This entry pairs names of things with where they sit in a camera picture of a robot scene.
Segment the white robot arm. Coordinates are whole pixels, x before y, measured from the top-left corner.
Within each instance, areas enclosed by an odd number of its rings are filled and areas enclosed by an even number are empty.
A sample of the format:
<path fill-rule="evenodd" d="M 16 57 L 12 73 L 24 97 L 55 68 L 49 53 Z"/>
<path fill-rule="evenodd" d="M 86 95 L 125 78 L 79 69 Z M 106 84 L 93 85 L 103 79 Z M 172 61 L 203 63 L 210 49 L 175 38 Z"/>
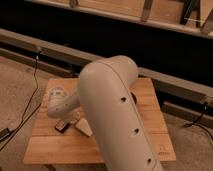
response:
<path fill-rule="evenodd" d="M 51 118 L 83 109 L 108 171 L 164 171 L 131 94 L 137 78 L 136 63 L 119 55 L 87 64 L 71 92 L 49 93 Z"/>

